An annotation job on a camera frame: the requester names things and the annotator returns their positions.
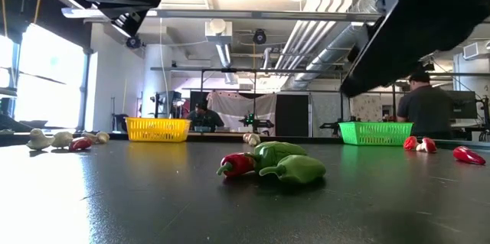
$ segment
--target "plastic basket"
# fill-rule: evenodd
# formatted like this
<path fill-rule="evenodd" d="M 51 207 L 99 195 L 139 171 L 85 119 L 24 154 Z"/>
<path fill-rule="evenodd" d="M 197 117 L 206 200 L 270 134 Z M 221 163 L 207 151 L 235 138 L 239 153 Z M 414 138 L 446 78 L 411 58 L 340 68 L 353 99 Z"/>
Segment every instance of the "plastic basket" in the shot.
<path fill-rule="evenodd" d="M 341 122 L 344 143 L 350 145 L 403 145 L 411 122 Z"/>
<path fill-rule="evenodd" d="M 191 121 L 187 119 L 126 118 L 130 141 L 183 142 Z"/>

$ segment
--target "black t-shirt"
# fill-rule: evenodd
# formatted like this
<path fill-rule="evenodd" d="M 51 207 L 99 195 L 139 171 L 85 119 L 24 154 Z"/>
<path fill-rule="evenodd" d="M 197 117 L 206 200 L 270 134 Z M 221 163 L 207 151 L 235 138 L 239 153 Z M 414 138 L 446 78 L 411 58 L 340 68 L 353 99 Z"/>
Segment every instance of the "black t-shirt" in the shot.
<path fill-rule="evenodd" d="M 195 126 L 209 126 L 211 131 L 214 132 L 217 126 L 224 126 L 223 120 L 218 113 L 213 110 L 208 110 L 204 115 L 198 115 L 195 110 L 189 113 L 187 119 L 191 120 L 191 128 Z"/>
<path fill-rule="evenodd" d="M 446 91 L 423 86 L 405 95 L 397 115 L 413 122 L 412 135 L 451 132 L 452 100 Z"/>

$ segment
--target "green basket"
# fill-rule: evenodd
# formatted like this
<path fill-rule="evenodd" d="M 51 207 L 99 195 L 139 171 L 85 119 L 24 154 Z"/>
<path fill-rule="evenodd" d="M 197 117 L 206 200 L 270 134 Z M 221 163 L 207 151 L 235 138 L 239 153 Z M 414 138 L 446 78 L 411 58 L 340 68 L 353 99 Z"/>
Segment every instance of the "green basket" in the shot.
<path fill-rule="evenodd" d="M 344 143 L 350 145 L 403 145 L 411 122 L 341 122 Z"/>

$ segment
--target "green pepper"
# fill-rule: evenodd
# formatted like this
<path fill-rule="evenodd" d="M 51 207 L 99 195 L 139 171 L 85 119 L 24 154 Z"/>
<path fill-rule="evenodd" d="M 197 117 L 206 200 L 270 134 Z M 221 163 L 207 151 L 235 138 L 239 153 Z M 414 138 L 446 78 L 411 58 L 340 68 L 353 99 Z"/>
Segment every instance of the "green pepper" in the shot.
<path fill-rule="evenodd" d="M 264 176 L 274 173 L 283 182 L 307 184 L 322 177 L 325 172 L 325 166 L 319 160 L 304 155 L 290 155 L 275 167 L 263 168 L 259 174 Z"/>
<path fill-rule="evenodd" d="M 287 142 L 263 142 L 254 148 L 253 153 L 246 153 L 246 156 L 255 160 L 257 172 L 263 168 L 276 166 L 279 161 L 289 155 L 306 155 L 306 150 L 299 145 Z"/>

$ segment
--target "yellow basket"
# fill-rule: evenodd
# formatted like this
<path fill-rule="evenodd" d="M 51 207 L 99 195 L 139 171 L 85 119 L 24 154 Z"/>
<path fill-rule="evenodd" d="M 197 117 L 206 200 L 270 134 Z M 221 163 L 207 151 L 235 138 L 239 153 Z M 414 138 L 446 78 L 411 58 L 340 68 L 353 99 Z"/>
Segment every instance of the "yellow basket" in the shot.
<path fill-rule="evenodd" d="M 126 118 L 130 141 L 183 142 L 191 121 L 187 119 Z"/>

